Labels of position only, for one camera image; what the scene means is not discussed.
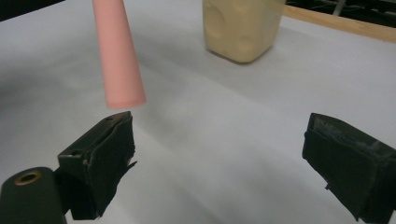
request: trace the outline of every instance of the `tan dimpled object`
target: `tan dimpled object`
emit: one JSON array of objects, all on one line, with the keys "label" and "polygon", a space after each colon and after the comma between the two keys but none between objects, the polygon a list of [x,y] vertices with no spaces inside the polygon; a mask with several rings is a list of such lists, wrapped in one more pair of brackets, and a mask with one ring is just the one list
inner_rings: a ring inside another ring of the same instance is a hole
[{"label": "tan dimpled object", "polygon": [[274,43],[285,0],[203,0],[206,47],[250,63]]}]

